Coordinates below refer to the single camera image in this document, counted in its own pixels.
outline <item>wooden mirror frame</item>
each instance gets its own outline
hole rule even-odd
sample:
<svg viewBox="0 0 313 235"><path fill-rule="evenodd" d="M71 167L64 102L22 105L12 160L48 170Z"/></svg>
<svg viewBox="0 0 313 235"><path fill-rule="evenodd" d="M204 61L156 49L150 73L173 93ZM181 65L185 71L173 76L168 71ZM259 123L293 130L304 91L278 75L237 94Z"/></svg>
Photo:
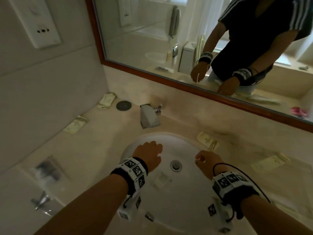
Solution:
<svg viewBox="0 0 313 235"><path fill-rule="evenodd" d="M128 67L126 65L123 64L119 64L116 62L112 62L109 60L105 59L105 51L104 51L104 45L102 43L102 35L99 31L98 28L98 21L97 21L97 16L96 16L96 11L94 8L94 0L85 0L86 2L86 6L88 9L88 14L89 14L89 19L90 19L90 23L91 23L91 27L92 27L92 31L93 31L93 35L96 41L96 47L97 47L97 51L98 51L98 55L100 58L100 62L103 65L112 67L112 68L116 68L118 70L133 74L133 75L137 75L139 77L142 78L146 78L149 79L151 81L155 81L170 87L174 87L176 89L179 90L183 90L240 110L244 110L246 112L252 113L252 114L256 114L283 124L287 124L289 126L298 128L298 129L302 129L308 132L313 133L313 123L299 119L299 118L295 118L293 116L288 116L285 115L283 113L274 111L274 110L269 110L266 109L264 107L261 106L256 106L253 105L251 103L248 102L242 102L240 100L235 100L231 97L227 97L227 96L223 96L217 93L213 93L210 92L208 90L205 89L201 89L199 87L195 87L192 85L188 85L186 83L182 83L182 82L178 82L166 77L162 77L162 76L158 76L152 73L148 73L139 69L135 69L132 67Z"/></svg>

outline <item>jeans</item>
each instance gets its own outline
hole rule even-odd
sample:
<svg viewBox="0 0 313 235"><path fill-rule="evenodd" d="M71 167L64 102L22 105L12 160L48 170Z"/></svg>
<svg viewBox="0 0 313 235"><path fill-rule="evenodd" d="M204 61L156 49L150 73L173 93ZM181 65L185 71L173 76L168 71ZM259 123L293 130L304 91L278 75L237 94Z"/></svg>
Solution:
<svg viewBox="0 0 313 235"><path fill-rule="evenodd" d="M212 71L208 77L208 81L215 81L215 80L222 82L222 80L217 77L214 71ZM236 93L252 94L252 92L256 89L256 87L257 85L239 86L236 90Z"/></svg>

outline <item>wristband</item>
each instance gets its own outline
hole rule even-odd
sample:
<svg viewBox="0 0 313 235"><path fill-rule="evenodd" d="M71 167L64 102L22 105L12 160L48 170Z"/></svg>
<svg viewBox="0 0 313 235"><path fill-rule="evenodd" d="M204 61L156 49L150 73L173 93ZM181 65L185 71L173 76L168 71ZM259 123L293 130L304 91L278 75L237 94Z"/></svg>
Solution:
<svg viewBox="0 0 313 235"><path fill-rule="evenodd" d="M148 167L146 163L137 157L130 157L118 164L111 172L123 177L128 184L128 195L137 194L146 183Z"/></svg>
<svg viewBox="0 0 313 235"><path fill-rule="evenodd" d="M204 62L204 63L207 63L207 64L210 64L212 62L212 59L213 59L213 54L210 53L210 52L203 52L201 55L200 55L200 59L199 59L199 63L200 62Z"/></svg>
<svg viewBox="0 0 313 235"><path fill-rule="evenodd" d="M252 77L252 70L250 68L241 68L233 72L233 77L237 77L240 83L243 83L245 80Z"/></svg>
<svg viewBox="0 0 313 235"><path fill-rule="evenodd" d="M231 205L236 212L237 219L244 217L240 204L244 199L252 195L260 195L244 176L231 171L223 172L213 177L213 190L224 205Z"/></svg>

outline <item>mirror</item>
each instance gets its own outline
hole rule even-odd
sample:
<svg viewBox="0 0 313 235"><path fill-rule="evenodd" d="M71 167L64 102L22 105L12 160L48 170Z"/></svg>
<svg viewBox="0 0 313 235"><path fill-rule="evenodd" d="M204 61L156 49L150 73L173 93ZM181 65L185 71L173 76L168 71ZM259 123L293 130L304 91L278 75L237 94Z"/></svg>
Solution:
<svg viewBox="0 0 313 235"><path fill-rule="evenodd" d="M306 122L313 122L312 3L94 0L106 60Z"/></svg>

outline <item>striped sleeve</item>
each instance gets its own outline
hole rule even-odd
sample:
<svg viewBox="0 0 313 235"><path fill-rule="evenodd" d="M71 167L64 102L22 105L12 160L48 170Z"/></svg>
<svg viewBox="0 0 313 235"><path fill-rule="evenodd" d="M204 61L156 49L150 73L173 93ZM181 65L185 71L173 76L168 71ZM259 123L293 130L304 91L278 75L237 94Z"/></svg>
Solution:
<svg viewBox="0 0 313 235"><path fill-rule="evenodd" d="M232 0L221 15L221 17L218 19L218 21L221 21L225 25L227 30L229 29L231 22L235 17L235 13L240 6L239 4L243 1L246 0Z"/></svg>
<svg viewBox="0 0 313 235"><path fill-rule="evenodd" d="M304 23L311 13L312 0L293 0L291 3L291 19L289 30L302 30Z"/></svg>

